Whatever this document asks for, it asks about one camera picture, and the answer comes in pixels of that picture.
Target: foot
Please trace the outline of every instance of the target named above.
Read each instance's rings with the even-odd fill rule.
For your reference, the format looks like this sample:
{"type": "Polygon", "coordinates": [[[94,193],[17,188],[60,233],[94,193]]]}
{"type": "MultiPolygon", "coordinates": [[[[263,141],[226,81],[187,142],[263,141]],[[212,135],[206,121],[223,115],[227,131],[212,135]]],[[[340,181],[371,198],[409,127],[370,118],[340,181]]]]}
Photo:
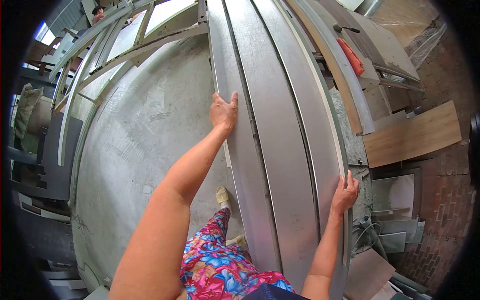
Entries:
{"type": "Polygon", "coordinates": [[[227,240],[225,242],[225,244],[227,246],[231,246],[231,245],[237,245],[239,247],[241,246],[245,246],[245,244],[247,243],[247,241],[245,240],[245,235],[244,234],[240,234],[239,236],[237,236],[236,238],[234,238],[233,240],[227,240]]]}
{"type": "Polygon", "coordinates": [[[220,209],[228,208],[232,211],[232,207],[230,206],[230,200],[228,199],[227,189],[223,186],[218,187],[216,190],[216,201],[218,205],[220,205],[220,209]]]}

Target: cap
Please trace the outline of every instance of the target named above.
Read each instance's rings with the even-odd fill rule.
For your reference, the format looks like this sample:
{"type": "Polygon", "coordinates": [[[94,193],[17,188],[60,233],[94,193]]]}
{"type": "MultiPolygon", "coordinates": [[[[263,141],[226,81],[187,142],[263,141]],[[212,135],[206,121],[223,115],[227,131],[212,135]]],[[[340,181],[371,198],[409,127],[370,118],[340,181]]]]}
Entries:
{"type": "Polygon", "coordinates": [[[101,5],[97,5],[93,11],[92,11],[92,15],[96,15],[96,13],[98,12],[98,10],[101,10],[101,9],[105,9],[104,6],[101,6],[101,5]]]}

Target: forearm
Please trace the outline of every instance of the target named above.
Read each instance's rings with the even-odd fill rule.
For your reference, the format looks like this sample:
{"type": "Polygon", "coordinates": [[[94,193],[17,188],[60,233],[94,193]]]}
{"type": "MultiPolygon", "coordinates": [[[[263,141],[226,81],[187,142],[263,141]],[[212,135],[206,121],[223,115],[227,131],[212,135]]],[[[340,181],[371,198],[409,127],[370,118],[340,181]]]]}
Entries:
{"type": "Polygon", "coordinates": [[[332,278],[342,222],[343,215],[330,213],[328,216],[327,226],[318,244],[309,274],[332,278]]]}
{"type": "Polygon", "coordinates": [[[190,204],[228,133],[215,127],[155,189],[117,268],[111,299],[174,299],[181,293],[190,204]]]}
{"type": "Polygon", "coordinates": [[[172,189],[190,205],[229,132],[230,128],[227,126],[214,127],[201,142],[170,168],[154,193],[172,189]]]}
{"type": "Polygon", "coordinates": [[[301,295],[312,300],[328,300],[328,291],[337,257],[342,215],[332,214],[328,217],[324,235],[318,244],[301,295]]]}

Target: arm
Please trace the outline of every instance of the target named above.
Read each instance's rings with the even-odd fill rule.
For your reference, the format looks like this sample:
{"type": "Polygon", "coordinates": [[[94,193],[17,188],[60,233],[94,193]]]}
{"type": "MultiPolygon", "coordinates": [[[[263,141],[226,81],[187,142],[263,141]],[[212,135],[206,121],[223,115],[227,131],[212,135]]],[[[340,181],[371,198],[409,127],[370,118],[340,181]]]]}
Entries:
{"type": "Polygon", "coordinates": [[[212,131],[184,154],[155,189],[130,239],[110,289],[110,299],[175,299],[184,294],[180,266],[190,204],[223,141],[237,121],[237,93],[218,93],[210,108],[212,131]]]}
{"type": "Polygon", "coordinates": [[[324,235],[318,244],[312,266],[303,283],[301,295],[312,300],[328,300],[338,249],[338,239],[343,223],[343,213],[355,203],[360,183],[348,171],[347,188],[345,177],[341,176],[332,199],[330,214],[324,235]]]}

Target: man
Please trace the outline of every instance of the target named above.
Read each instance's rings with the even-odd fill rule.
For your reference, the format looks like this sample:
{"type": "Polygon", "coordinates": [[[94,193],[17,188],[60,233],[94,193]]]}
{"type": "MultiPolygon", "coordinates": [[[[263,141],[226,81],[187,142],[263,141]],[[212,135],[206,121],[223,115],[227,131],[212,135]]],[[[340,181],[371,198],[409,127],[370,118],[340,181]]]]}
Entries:
{"type": "Polygon", "coordinates": [[[101,19],[103,19],[105,17],[105,15],[103,14],[103,9],[105,7],[101,6],[101,5],[97,5],[93,11],[92,11],[92,15],[93,15],[93,22],[92,22],[92,26],[95,25],[98,21],[100,21],[101,19]]]}

